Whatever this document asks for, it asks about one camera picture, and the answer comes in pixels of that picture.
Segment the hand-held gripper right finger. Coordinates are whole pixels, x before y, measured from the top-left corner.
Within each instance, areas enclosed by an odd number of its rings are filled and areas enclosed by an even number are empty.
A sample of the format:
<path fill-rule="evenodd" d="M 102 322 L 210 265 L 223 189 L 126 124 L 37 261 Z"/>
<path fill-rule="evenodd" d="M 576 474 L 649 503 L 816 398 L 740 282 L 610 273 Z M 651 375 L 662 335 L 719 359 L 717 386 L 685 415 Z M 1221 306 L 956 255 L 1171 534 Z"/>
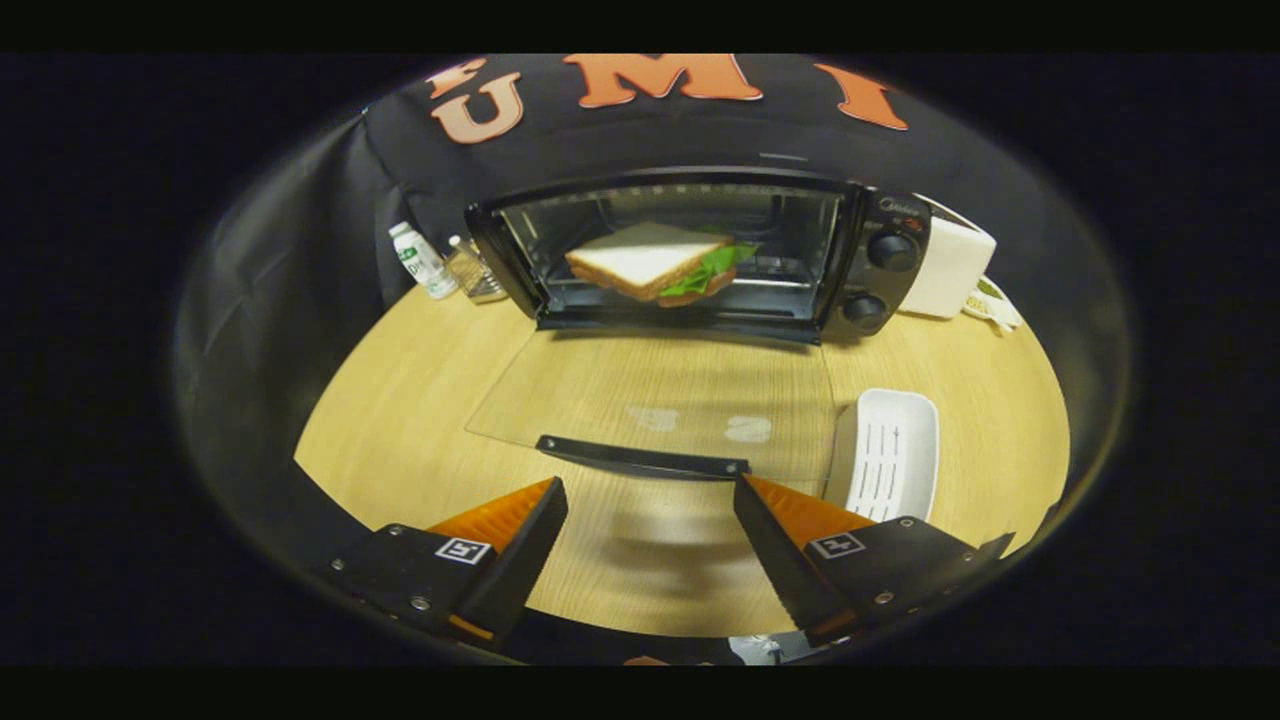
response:
<path fill-rule="evenodd" d="M 1005 533 L 973 546 L 911 515 L 873 521 L 751 474 L 733 483 L 733 512 L 812 644 L 865 635 L 955 600 L 1014 539 Z"/>

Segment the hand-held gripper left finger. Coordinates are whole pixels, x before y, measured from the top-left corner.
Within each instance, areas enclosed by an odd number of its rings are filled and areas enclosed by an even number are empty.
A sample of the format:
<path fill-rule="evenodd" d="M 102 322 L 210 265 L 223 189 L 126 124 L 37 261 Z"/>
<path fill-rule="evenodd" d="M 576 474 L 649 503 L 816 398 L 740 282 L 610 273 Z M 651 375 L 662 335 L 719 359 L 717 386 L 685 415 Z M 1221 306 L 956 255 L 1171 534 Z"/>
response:
<path fill-rule="evenodd" d="M 389 524 L 338 551 L 325 580 L 429 635 L 498 646 L 517 626 L 570 510 L 558 477 L 433 527 Z"/>

